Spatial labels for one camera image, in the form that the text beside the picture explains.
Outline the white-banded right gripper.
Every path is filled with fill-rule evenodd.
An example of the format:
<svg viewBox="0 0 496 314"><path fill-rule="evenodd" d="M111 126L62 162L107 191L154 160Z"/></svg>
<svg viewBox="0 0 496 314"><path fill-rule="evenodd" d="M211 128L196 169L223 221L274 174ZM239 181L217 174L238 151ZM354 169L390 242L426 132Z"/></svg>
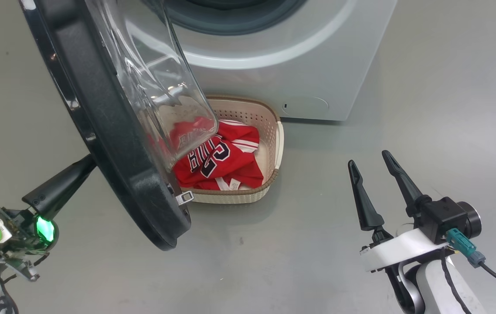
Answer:
<svg viewBox="0 0 496 314"><path fill-rule="evenodd" d="M395 157L388 151L382 151L389 173L396 183L407 205L405 211L408 217L421 217L421 207L432 201L429 195L423 194L409 175L399 165ZM353 160L348 162L348 173L351 179L352 193L356 206L358 221L362 231L373 231L385 223L383 217L376 212L368 196L362 175ZM360 252L361 266L366 272L379 270L418 256L443 248L447 242L435 244L419 229L410 230L385 241L372 248L365 248Z"/></svg>

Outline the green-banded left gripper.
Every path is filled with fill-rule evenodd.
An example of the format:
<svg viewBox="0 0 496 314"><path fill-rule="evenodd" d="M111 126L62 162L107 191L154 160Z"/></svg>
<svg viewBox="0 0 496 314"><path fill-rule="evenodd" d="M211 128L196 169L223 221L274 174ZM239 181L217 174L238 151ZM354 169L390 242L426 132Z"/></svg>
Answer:
<svg viewBox="0 0 496 314"><path fill-rule="evenodd" d="M20 211L0 208L0 267L29 282L39 279L36 267L50 255L60 233L51 220L95 167L92 155L86 155L27 193L22 201L36 213L30 208Z"/></svg>

